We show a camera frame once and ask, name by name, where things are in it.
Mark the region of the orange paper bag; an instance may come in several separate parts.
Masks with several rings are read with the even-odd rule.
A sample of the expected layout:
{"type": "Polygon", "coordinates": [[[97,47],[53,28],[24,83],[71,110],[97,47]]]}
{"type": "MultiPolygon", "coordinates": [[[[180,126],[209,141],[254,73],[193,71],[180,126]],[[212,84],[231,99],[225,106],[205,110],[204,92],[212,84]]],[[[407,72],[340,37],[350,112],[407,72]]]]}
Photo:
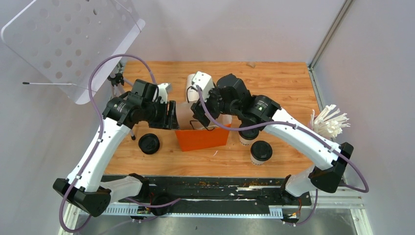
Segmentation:
{"type": "Polygon", "coordinates": [[[227,144],[229,130],[210,123],[207,128],[193,118],[191,105],[180,102],[176,105],[176,116],[179,129],[175,130],[179,147],[183,152],[219,147],[227,144]]]}

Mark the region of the black coffee cup lid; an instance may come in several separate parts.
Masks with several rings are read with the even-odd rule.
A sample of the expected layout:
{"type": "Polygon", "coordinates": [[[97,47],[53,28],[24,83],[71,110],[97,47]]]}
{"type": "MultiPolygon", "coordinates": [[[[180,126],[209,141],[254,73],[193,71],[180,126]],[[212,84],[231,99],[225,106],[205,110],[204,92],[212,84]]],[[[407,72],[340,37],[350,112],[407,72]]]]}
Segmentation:
{"type": "Polygon", "coordinates": [[[258,137],[259,130],[257,128],[254,128],[254,129],[239,131],[238,133],[242,139],[251,141],[258,137]]]}

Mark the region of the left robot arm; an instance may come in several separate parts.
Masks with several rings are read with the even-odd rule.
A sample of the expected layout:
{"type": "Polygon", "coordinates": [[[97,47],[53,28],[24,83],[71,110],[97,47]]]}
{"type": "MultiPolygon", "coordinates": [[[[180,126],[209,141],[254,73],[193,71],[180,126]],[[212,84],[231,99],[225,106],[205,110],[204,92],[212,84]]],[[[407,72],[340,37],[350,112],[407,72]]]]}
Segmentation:
{"type": "Polygon", "coordinates": [[[141,121],[150,128],[177,129],[175,102],[168,101],[170,83],[155,85],[137,79],[132,90],[111,99],[101,115],[104,128],[97,133],[84,156],[66,178],[58,178],[53,189],[66,201],[93,217],[114,202],[133,197],[145,202],[150,196],[149,180],[135,173],[102,182],[104,171],[116,149],[141,121]]]}

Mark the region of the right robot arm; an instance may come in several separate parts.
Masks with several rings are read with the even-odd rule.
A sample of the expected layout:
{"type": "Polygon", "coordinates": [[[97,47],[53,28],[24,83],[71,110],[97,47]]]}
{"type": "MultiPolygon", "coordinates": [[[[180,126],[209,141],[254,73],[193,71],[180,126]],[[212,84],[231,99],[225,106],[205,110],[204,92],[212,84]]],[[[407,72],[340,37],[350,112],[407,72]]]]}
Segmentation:
{"type": "Polygon", "coordinates": [[[307,191],[319,189],[335,193],[354,147],[338,144],[320,136],[294,119],[278,103],[265,95],[252,95],[242,79],[228,74],[214,83],[211,76],[196,72],[191,79],[199,100],[192,104],[193,116],[202,125],[220,115],[236,116],[247,127],[271,134],[305,155],[313,162],[307,170],[286,177],[279,197],[292,204],[307,191]]]}

